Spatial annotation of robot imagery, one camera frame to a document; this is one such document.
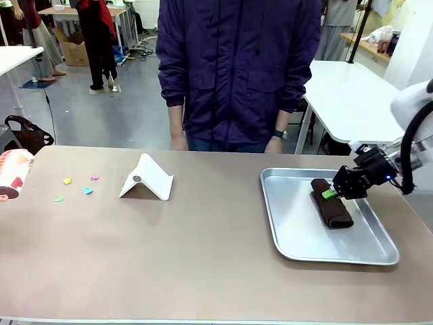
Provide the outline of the person's left hand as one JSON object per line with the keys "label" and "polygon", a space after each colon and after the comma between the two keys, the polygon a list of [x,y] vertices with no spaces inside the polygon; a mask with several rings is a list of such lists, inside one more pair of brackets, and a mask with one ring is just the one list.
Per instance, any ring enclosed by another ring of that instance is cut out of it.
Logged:
{"label": "person's left hand", "polygon": [[281,154],[283,140],[279,137],[273,136],[265,147],[265,154]]}

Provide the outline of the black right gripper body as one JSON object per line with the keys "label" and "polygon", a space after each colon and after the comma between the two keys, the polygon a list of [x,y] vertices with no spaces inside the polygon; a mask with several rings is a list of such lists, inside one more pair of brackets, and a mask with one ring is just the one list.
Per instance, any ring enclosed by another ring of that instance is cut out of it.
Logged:
{"label": "black right gripper body", "polygon": [[355,187],[380,186],[398,176],[396,169],[388,162],[381,149],[361,148],[356,154],[356,167],[353,169]]}

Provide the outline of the person's right hand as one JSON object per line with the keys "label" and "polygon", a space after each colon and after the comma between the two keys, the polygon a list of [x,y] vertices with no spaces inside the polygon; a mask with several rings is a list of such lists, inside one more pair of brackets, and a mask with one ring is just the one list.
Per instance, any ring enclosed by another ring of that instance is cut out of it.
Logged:
{"label": "person's right hand", "polygon": [[188,151],[189,146],[183,130],[170,133],[170,150]]}

